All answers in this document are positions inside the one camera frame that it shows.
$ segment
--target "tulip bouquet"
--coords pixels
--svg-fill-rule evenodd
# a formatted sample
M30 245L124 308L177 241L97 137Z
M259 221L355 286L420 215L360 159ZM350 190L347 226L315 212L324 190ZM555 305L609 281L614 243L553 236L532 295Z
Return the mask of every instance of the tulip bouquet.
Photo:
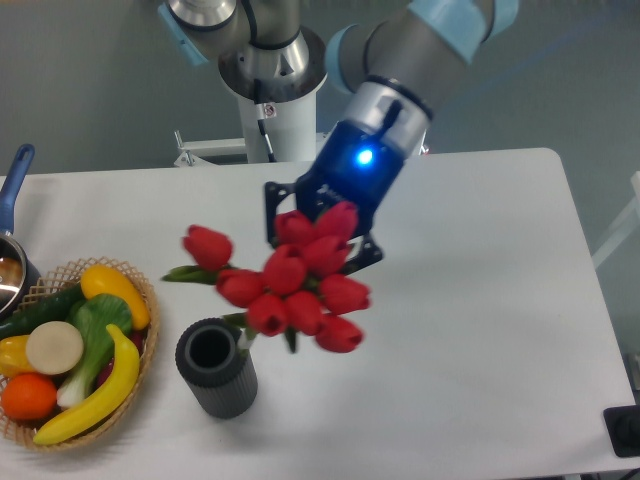
M221 317L242 329L241 349L258 334L283 334L294 353L302 333L325 350L351 352L364 334L341 315L370 305L369 288L341 273L357 224L350 202L336 204L315 224L298 210L277 215L275 251L261 272L229 263L233 244L226 235L192 225L182 245L197 265L174 268L163 280L215 285L231 305L246 309Z

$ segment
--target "orange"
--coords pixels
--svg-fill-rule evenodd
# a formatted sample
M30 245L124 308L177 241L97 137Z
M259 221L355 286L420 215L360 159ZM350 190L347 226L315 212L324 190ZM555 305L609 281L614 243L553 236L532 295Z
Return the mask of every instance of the orange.
M0 398L0 407L14 420L47 417L56 406L56 386L39 373L25 373L9 380Z

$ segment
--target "bok choy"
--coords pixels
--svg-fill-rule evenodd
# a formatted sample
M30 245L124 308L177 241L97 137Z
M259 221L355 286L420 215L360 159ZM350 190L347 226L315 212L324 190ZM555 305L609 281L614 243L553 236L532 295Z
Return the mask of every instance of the bok choy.
M100 370L113 357L113 340L107 325L117 325L122 333L131 333L131 311L124 300L109 294L97 295L82 305L69 323L80 331L84 353L69 377L58 389L58 405L70 408L91 394Z

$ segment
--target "black vase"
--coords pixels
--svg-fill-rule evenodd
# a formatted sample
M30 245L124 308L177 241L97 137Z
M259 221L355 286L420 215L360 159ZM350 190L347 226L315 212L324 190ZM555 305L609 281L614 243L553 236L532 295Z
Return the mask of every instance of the black vase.
M240 329L219 318L200 320L180 337L176 365L200 406L211 416L233 418L258 393L251 353L240 354Z

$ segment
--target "blue led light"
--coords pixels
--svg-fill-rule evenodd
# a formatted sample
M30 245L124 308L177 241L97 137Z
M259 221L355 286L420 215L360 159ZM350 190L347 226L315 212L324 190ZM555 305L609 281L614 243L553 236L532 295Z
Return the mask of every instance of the blue led light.
M358 163L360 165L368 165L371 163L371 160L373 160L373 152L369 149L362 150L360 153L358 153L356 158L358 159Z

